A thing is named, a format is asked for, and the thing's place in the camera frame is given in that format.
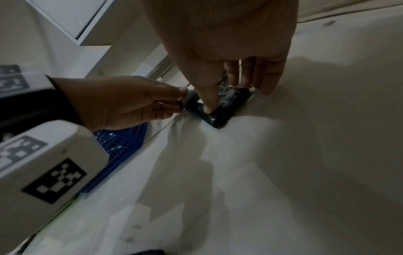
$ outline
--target blue plastic basket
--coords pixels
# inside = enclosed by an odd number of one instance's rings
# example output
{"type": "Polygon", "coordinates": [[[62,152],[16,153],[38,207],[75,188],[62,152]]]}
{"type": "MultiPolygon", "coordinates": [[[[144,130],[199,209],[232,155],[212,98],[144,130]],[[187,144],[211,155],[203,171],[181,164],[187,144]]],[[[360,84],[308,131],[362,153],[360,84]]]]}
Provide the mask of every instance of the blue plastic basket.
{"type": "Polygon", "coordinates": [[[95,132],[97,140],[109,153],[107,166],[102,169],[79,193],[88,193],[105,177],[115,170],[123,161],[141,148],[146,135],[147,123],[122,130],[99,130],[95,132]]]}

